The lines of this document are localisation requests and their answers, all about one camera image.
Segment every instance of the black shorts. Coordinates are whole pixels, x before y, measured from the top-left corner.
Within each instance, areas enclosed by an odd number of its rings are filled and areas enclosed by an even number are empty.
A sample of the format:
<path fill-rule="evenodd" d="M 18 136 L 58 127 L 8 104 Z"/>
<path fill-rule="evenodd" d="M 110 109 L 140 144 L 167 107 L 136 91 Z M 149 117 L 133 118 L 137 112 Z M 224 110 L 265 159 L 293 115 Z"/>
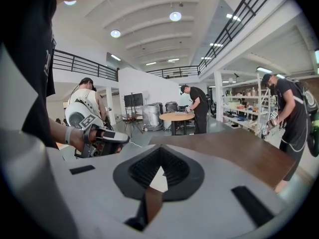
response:
<path fill-rule="evenodd" d="M 306 124 L 298 127 L 297 129 L 286 129 L 282 137 L 282 140 L 290 143 L 291 146 L 288 143 L 281 141 L 279 149 L 285 152 L 289 157 L 291 157 L 295 161 L 294 165 L 292 166 L 288 174 L 285 176 L 284 181 L 290 181 L 291 177 L 293 176 L 299 165 L 299 162 L 304 152 L 305 145 L 307 144 L 305 144 L 305 141 L 307 140 L 307 136 L 310 131 L 309 120 L 308 131 L 306 131 L 306 129 Z"/>

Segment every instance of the wooden table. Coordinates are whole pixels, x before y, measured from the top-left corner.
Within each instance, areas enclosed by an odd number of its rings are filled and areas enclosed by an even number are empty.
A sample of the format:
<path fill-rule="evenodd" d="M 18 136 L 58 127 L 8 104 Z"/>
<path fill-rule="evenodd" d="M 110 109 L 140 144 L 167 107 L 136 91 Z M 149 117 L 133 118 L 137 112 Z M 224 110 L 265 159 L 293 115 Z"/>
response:
<path fill-rule="evenodd" d="M 175 121 L 184 121 L 184 134 L 186 134 L 186 121 L 194 118 L 194 113 L 186 115 L 177 115 L 175 113 L 167 113 L 159 116 L 161 120 L 171 121 L 171 135 L 175 134 Z"/>
<path fill-rule="evenodd" d="M 127 124 L 130 125 L 130 133 L 132 137 L 132 129 L 134 130 L 134 127 L 136 127 L 141 133 L 143 133 L 142 129 L 140 128 L 140 125 L 136 122 L 136 118 L 142 116 L 142 114 L 122 114 L 122 117 L 127 119 L 126 122 L 124 122 L 124 130 L 126 130 Z"/>
<path fill-rule="evenodd" d="M 295 163 L 283 151 L 241 128 L 179 137 L 153 136 L 150 144 L 170 144 L 227 159 L 272 188 Z"/>

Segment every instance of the ceiling light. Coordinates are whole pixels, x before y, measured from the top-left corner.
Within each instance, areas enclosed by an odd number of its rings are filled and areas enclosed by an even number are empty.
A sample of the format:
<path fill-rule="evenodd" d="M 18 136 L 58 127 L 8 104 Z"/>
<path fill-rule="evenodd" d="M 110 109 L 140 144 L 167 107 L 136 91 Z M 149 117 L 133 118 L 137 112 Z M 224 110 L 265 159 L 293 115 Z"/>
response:
<path fill-rule="evenodd" d="M 233 16 L 233 15 L 231 15 L 231 14 L 227 14 L 226 17 L 227 17 L 227 18 L 233 18 L 233 19 L 235 19 L 235 20 L 237 20 L 237 21 L 240 21 L 240 18 L 239 18 L 239 17 Z"/>
<path fill-rule="evenodd" d="M 120 61 L 120 59 L 114 55 L 111 55 L 112 58 L 115 58 L 116 60 Z"/>
<path fill-rule="evenodd" d="M 316 56 L 317 64 L 319 64 L 319 50 L 315 51 L 315 56 Z"/>
<path fill-rule="evenodd" d="M 285 76 L 281 75 L 281 74 L 277 74 L 277 77 L 280 78 L 280 79 L 284 79 Z"/>
<path fill-rule="evenodd" d="M 119 32 L 118 30 L 113 30 L 111 32 L 111 36 L 114 37 L 114 38 L 118 38 L 121 36 L 121 32 Z"/>
<path fill-rule="evenodd" d="M 74 5 L 76 1 L 64 1 L 64 3 L 67 5 Z"/>
<path fill-rule="evenodd" d="M 179 21 L 181 19 L 181 14 L 178 11 L 174 11 L 169 15 L 171 21 Z"/>
<path fill-rule="evenodd" d="M 258 67 L 257 71 L 264 72 L 264 73 L 267 73 L 267 74 L 271 74 L 273 72 L 272 70 L 269 70 L 269 69 L 266 69 L 266 68 L 263 68 L 263 67 Z"/>
<path fill-rule="evenodd" d="M 220 43 L 211 43 L 210 46 L 215 46 L 215 47 L 223 47 L 223 44 Z"/>

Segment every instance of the black slot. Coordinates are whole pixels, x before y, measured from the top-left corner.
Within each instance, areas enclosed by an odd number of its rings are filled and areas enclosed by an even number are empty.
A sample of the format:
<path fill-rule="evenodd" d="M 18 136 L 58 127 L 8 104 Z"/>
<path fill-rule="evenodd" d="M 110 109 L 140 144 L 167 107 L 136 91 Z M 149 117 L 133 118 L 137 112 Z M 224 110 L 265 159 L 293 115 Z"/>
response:
<path fill-rule="evenodd" d="M 231 191 L 257 227 L 262 226 L 274 217 L 246 186 L 238 186 Z"/>
<path fill-rule="evenodd" d="M 81 166 L 81 167 L 77 167 L 77 168 L 72 168 L 70 169 L 70 172 L 72 175 L 78 174 L 78 173 L 84 173 L 90 170 L 95 169 L 95 167 L 93 165 L 86 165 L 86 166 Z"/>

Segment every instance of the black pants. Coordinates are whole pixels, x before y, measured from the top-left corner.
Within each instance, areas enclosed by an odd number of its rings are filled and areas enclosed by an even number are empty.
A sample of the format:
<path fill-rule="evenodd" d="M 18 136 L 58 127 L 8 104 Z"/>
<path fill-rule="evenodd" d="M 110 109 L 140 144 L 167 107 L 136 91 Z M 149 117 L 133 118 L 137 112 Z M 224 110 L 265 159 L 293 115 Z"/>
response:
<path fill-rule="evenodd" d="M 302 125 L 299 125 L 298 128 L 286 129 L 286 131 L 282 137 L 282 139 L 284 141 L 290 143 L 295 150 L 302 149 L 301 151 L 295 151 L 288 143 L 281 141 L 279 149 L 282 150 L 283 152 L 285 152 L 289 157 L 291 157 L 295 161 L 293 167 L 290 169 L 288 174 L 285 176 L 284 181 L 290 181 L 290 179 L 293 176 L 293 174 L 295 173 L 295 171 L 299 165 L 299 162 L 301 160 L 301 157 L 303 155 L 304 148 L 305 148 L 305 146 L 304 146 L 305 140 L 310 132 L 311 124 L 310 124 L 309 119 L 307 120 L 307 123 L 308 123 L 308 131 L 306 131 L 306 129 L 307 129 L 306 123 L 303 123 Z"/>
<path fill-rule="evenodd" d="M 207 111 L 195 113 L 195 132 L 194 134 L 206 133 Z"/>

